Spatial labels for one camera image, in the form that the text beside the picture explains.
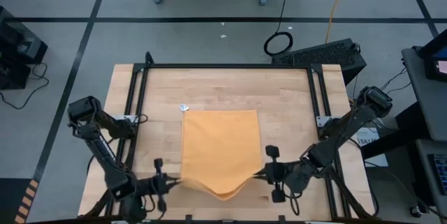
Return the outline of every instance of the white sticker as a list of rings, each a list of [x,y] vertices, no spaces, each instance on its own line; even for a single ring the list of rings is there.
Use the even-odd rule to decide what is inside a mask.
[[[379,134],[377,133],[376,128],[362,127],[357,132],[357,143],[361,147],[366,144],[369,144],[371,142],[374,142],[374,141],[378,140],[379,138],[380,137],[379,137]],[[366,161],[376,164],[381,167],[388,167],[388,162],[386,160],[385,154],[379,154],[378,156],[368,158]],[[370,165],[368,163],[365,163],[365,166],[366,167],[374,167],[373,165]]]
[[[181,110],[182,112],[186,112],[187,110],[189,110],[189,107],[188,107],[188,105],[181,104],[181,105],[180,105],[180,110]]]

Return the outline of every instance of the caution stripe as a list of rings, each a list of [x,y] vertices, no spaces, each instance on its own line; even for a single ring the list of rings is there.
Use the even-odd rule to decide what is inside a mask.
[[[22,198],[22,203],[17,210],[17,215],[15,216],[15,223],[25,223],[27,221],[28,213],[33,204],[34,196],[36,195],[37,188],[39,183],[35,180],[31,180],[27,189],[25,190],[25,194]]]

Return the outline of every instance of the gray floor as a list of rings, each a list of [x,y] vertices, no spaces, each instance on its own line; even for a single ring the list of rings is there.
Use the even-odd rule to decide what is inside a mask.
[[[103,0],[98,17],[278,17],[282,0]],[[287,0],[285,17],[328,17],[334,0]],[[0,0],[17,17],[89,17],[95,0]],[[424,0],[435,18],[447,18],[446,0]],[[423,18],[416,0],[340,0],[335,17]],[[31,178],[52,119],[62,96],[68,73],[76,57],[85,23],[26,23],[48,45],[50,85],[38,91],[21,111],[0,103],[0,177]],[[96,23],[75,79],[69,102],[93,95],[104,102],[115,64],[142,61],[150,51],[158,63],[268,63],[263,43],[277,23]],[[281,30],[293,34],[294,50],[324,42],[326,23],[284,23]],[[447,24],[437,24],[438,31]],[[360,43],[368,66],[358,76],[356,93],[365,85],[381,86],[402,68],[400,51],[424,45],[432,38],[426,24],[333,24],[330,40],[352,38]],[[272,51],[284,47],[273,42]],[[389,89],[409,82],[403,75]],[[22,91],[5,96],[21,103],[36,86],[30,81]],[[353,84],[348,85],[352,96]],[[386,122],[416,99],[411,87],[390,94],[394,108]],[[82,196],[90,153],[84,142],[71,137],[64,116],[54,141],[45,173],[28,221],[74,218]],[[400,153],[389,154],[390,169],[402,170]],[[438,223],[433,214],[410,217],[414,201],[399,185],[378,169],[368,170],[377,194],[379,216],[390,221]],[[398,197],[390,197],[399,192]]]

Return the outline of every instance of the wooden tabletop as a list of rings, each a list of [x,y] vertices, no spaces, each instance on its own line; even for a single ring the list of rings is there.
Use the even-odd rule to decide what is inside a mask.
[[[116,65],[110,82],[104,110],[111,115],[124,114],[133,65]],[[339,66],[323,66],[330,109],[333,116],[350,110],[348,96]],[[141,75],[137,81],[140,85]],[[318,104],[323,113],[318,78],[314,75]],[[135,113],[138,88],[135,89]],[[169,69],[149,70],[142,113],[149,118],[140,125],[133,171],[139,179],[155,174],[153,160],[162,158],[163,171],[178,177],[181,165],[182,119],[179,104],[190,110],[252,110],[258,112],[262,145],[279,147],[279,161],[299,159],[309,145],[318,141],[312,100],[306,70],[300,69]],[[117,141],[111,144],[116,150]],[[371,193],[360,150],[346,143],[339,150],[346,185],[369,213],[374,212]],[[270,162],[264,155],[263,160]],[[337,212],[343,216],[339,191],[335,184]],[[252,179],[231,200],[222,202],[207,193],[183,186],[174,187],[166,196],[168,211],[164,220],[329,221],[330,211],[325,182],[312,178],[298,200],[300,216],[295,216],[290,203],[274,204],[273,187]],[[79,214],[88,212],[106,190],[104,172],[94,160],[91,164]],[[158,218],[159,212],[148,218]]]

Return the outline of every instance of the orange towel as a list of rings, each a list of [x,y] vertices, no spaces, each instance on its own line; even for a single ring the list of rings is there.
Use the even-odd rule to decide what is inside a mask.
[[[185,186],[232,198],[262,164],[255,110],[187,111],[180,176]]]

